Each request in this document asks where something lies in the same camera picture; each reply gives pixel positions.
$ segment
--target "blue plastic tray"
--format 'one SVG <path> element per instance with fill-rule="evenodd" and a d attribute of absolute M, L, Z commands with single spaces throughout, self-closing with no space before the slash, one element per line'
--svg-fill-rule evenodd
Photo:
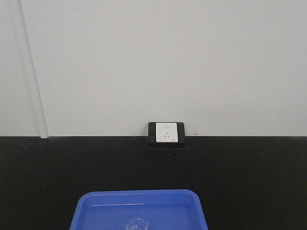
<path fill-rule="evenodd" d="M 131 219 L 146 221 L 147 230 L 208 230 L 200 200 L 190 190 L 87 193 L 70 230 L 126 230 Z"/>

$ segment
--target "wall socket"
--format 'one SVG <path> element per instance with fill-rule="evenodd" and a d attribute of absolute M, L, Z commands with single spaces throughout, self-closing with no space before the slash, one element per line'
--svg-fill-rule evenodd
<path fill-rule="evenodd" d="M 186 147 L 183 122 L 149 122 L 149 148 L 180 148 Z"/>
<path fill-rule="evenodd" d="M 178 142 L 177 123 L 156 123 L 156 142 Z"/>

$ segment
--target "white wall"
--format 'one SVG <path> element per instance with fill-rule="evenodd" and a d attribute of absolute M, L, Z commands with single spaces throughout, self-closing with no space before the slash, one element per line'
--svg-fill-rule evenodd
<path fill-rule="evenodd" d="M 39 136 L 12 10 L 0 0 L 0 136 Z"/>
<path fill-rule="evenodd" d="M 50 136 L 307 135 L 305 0 L 21 0 Z"/>

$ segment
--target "black surface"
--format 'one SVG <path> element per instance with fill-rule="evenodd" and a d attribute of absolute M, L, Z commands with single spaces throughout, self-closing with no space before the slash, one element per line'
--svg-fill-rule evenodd
<path fill-rule="evenodd" d="M 157 142 L 155 124 L 157 122 L 148 123 L 148 147 L 150 148 L 185 148 L 186 136 L 184 132 L 183 122 L 176 122 L 178 142 Z"/>
<path fill-rule="evenodd" d="M 0 138 L 0 229 L 68 230 L 91 191 L 190 189 L 210 230 L 307 229 L 307 138 Z"/>

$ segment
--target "clear plastic object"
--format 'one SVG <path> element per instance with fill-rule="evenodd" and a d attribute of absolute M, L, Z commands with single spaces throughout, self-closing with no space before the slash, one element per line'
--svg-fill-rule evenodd
<path fill-rule="evenodd" d="M 126 224 L 126 230 L 147 230 L 148 223 L 140 218 L 131 219 Z"/>

